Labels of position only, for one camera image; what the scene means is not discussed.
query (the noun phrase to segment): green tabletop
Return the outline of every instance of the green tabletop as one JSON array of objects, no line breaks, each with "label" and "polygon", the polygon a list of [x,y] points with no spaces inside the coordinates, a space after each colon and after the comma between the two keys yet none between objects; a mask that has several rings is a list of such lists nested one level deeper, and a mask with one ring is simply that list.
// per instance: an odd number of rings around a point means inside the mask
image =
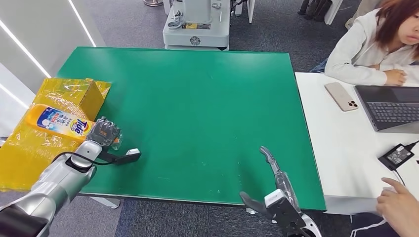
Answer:
[{"label": "green tabletop", "polygon": [[58,77],[112,82],[99,116],[123,132],[117,155],[84,193],[241,204],[275,189],[266,146],[301,208],[325,210],[316,163],[286,53],[78,47]]}]

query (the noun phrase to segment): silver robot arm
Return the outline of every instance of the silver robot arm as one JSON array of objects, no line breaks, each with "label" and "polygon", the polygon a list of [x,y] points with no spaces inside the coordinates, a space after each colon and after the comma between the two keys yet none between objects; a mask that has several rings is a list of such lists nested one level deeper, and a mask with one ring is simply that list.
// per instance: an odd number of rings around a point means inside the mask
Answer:
[{"label": "silver robot arm", "polygon": [[[85,141],[76,150],[91,161],[102,151],[94,141]],[[28,194],[0,207],[0,237],[45,237],[54,216],[70,203],[93,177],[96,167],[76,155],[61,155],[32,185]]]},{"label": "silver robot arm", "polygon": [[[96,121],[91,132],[75,151],[59,154],[42,172],[29,193],[0,207],[0,237],[46,237],[54,216],[70,203],[96,172],[93,164],[120,165],[135,162],[138,149],[118,157],[107,151],[121,130],[105,117]],[[95,162],[96,158],[108,161]]]},{"label": "silver robot arm", "polygon": [[245,206],[278,224],[286,236],[321,237],[316,223],[301,211],[287,173],[279,168],[275,158],[266,147],[261,146],[259,150],[265,155],[266,162],[272,168],[276,190],[266,195],[264,202],[251,199],[247,193],[240,192]]}]

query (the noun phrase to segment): white jacket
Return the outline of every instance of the white jacket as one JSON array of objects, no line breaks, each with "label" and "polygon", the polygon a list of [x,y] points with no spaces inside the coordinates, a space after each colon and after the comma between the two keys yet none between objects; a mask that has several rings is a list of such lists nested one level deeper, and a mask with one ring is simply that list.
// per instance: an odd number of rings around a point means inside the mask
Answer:
[{"label": "white jacket", "polygon": [[[415,46],[407,45],[389,54],[374,41],[378,10],[358,17],[339,40],[326,64],[327,76],[350,84],[384,85],[387,81],[384,71],[400,69],[406,72],[407,82],[419,82],[419,66],[410,66],[415,61]],[[379,71],[368,68],[378,64]]]}]

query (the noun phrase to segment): laptop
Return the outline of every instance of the laptop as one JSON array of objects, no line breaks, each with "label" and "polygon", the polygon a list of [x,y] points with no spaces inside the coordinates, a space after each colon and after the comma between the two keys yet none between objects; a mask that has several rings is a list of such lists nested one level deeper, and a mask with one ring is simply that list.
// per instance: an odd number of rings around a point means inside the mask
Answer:
[{"label": "laptop", "polygon": [[419,133],[419,87],[357,85],[355,91],[375,131]]}]

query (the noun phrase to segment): laptop screen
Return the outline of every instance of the laptop screen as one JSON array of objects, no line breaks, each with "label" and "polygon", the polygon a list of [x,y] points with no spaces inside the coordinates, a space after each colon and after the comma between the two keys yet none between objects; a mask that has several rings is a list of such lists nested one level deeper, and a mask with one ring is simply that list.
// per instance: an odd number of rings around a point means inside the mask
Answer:
[{"label": "laptop screen", "polygon": [[364,102],[419,103],[419,87],[355,86]]},{"label": "laptop screen", "polygon": [[404,89],[393,88],[394,95],[399,101],[419,103],[419,91],[417,88],[405,87]]}]

